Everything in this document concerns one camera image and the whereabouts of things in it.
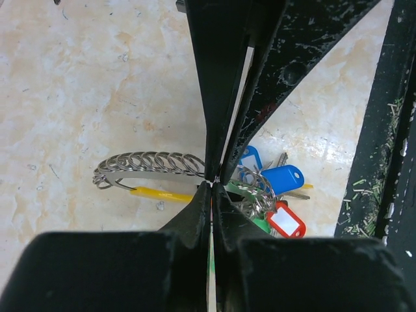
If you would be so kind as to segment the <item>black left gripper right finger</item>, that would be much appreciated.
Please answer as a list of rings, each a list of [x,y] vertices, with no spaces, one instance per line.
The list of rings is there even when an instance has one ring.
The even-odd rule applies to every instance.
[[[414,311],[393,254],[376,239],[276,239],[213,186],[219,311]]]

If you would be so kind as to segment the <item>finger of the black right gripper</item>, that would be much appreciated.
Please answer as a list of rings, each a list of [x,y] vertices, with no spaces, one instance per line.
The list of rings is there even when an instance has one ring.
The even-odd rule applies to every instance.
[[[376,1],[286,1],[263,52],[256,51],[221,169],[227,183],[244,149],[300,81]]]
[[[253,1],[185,1],[205,117],[205,173],[210,182],[230,180],[236,103],[250,42]]]

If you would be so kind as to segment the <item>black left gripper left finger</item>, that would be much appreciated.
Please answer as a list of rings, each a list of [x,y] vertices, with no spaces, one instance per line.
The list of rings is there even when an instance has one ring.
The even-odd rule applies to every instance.
[[[24,249],[2,311],[207,311],[211,186],[158,231],[47,232]]]

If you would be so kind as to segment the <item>key with blue tag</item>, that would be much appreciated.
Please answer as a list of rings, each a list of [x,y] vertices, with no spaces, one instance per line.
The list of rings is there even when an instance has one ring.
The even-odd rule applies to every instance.
[[[276,196],[301,189],[305,185],[305,177],[300,169],[288,164],[289,156],[283,152],[277,159],[260,169],[261,175],[270,183]]]

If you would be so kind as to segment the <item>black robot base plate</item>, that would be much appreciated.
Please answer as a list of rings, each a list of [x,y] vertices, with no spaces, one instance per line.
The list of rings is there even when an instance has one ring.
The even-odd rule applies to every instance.
[[[395,1],[335,228],[379,239],[415,279],[415,2]]]

